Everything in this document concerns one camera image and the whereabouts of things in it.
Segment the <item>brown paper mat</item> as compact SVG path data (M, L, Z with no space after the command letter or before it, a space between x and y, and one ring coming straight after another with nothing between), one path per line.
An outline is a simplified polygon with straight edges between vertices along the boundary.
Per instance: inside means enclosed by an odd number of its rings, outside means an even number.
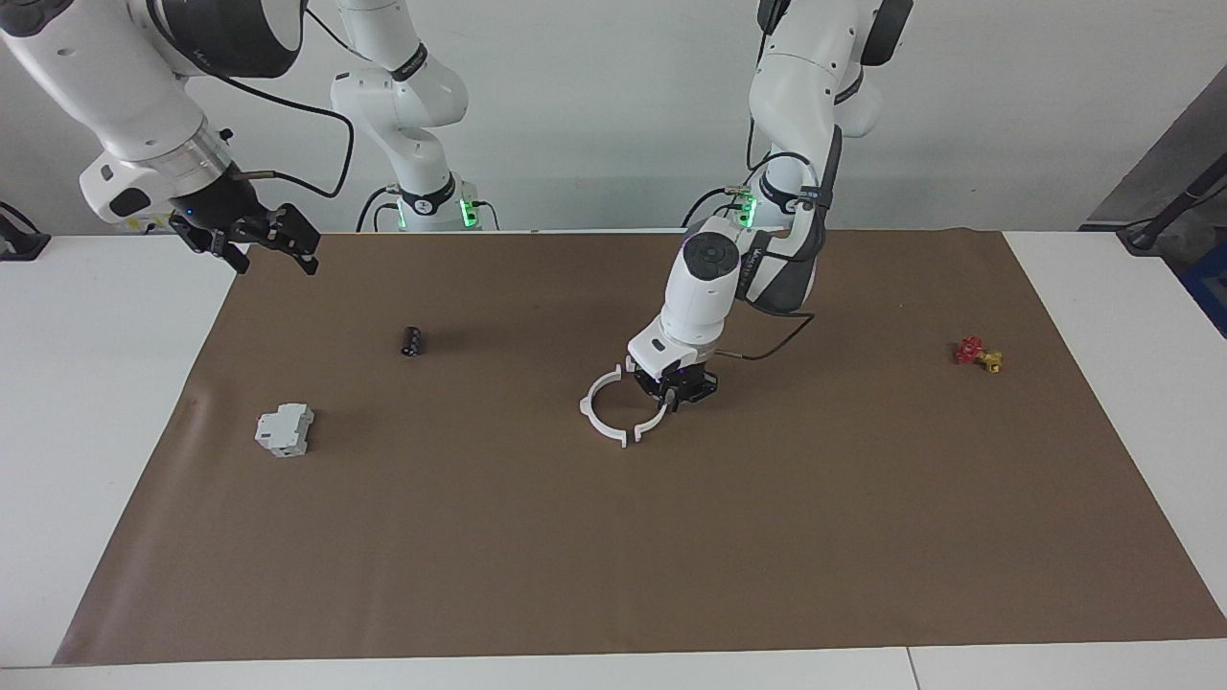
M676 249L254 250L56 662L1227 637L1002 236L833 233L814 327L621 448L579 401ZM972 335L1000 373L955 362ZM254 440L280 403L302 457Z

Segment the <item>grey partition panel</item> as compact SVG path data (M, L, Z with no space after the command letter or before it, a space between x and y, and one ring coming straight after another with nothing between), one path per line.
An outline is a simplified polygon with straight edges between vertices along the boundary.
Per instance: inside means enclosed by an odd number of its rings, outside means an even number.
M1126 223L1160 212L1227 152L1227 65L1123 176L1085 223Z

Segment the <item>black clamp mount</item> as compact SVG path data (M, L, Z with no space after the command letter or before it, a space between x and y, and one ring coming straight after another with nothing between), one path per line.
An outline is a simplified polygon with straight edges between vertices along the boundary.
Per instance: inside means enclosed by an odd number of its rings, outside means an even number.
M36 262L50 239L22 211L0 200L0 262Z

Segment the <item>white half-ring pipe clamp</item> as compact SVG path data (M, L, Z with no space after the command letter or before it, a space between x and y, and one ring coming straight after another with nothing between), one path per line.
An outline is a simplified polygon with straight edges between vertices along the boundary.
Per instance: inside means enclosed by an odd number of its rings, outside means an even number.
M623 374L625 374L623 365L615 365L612 371L610 371L609 373L604 373L595 381L591 381L591 386L589 386L587 394L584 394L584 397L580 398L579 411L584 417L587 417L588 424L591 426L591 428L595 428L595 431L599 435L601 435L604 438L614 441L622 449L626 449L629 446L629 437L626 428L617 428L610 426L609 424L605 424L605 421L598 415L595 406L599 392L605 387L609 387L614 383L617 383L618 381L622 381Z
M643 373L643 371L640 371L640 367L629 356L625 359L625 371L636 376L636 381L640 381L640 373ZM636 443L640 443L640 437L652 431L652 428L656 428L658 424L661 424L663 417L665 417L667 413L665 401L661 399L658 399L656 401L656 415L654 415L650 420L644 421L644 424L639 424L633 427L633 441L636 441Z

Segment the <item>red and yellow valve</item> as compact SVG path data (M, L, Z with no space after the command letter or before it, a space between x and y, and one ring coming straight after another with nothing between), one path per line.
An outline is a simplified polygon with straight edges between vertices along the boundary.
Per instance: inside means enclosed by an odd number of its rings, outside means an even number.
M964 336L955 347L955 362L960 365L977 365L987 373L1000 373L1004 365L1004 354L984 346L980 336Z

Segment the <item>black tripod stand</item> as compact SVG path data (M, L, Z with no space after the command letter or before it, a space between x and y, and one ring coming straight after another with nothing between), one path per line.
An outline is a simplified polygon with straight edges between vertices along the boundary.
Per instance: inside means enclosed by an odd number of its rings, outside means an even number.
M1146 255L1155 248L1160 237L1188 211L1214 201L1218 194L1227 192L1227 151L1218 155L1214 163L1196 176L1187 188L1164 205L1151 219L1139 219L1121 226L1117 231L1123 247L1134 255Z

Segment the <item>white circuit breaker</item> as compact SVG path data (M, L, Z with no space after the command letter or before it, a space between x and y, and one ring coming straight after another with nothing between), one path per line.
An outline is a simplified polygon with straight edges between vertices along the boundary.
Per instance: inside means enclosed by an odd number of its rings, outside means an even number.
M272 457L302 457L310 444L314 417L306 403L280 403L275 411L259 417L254 440Z

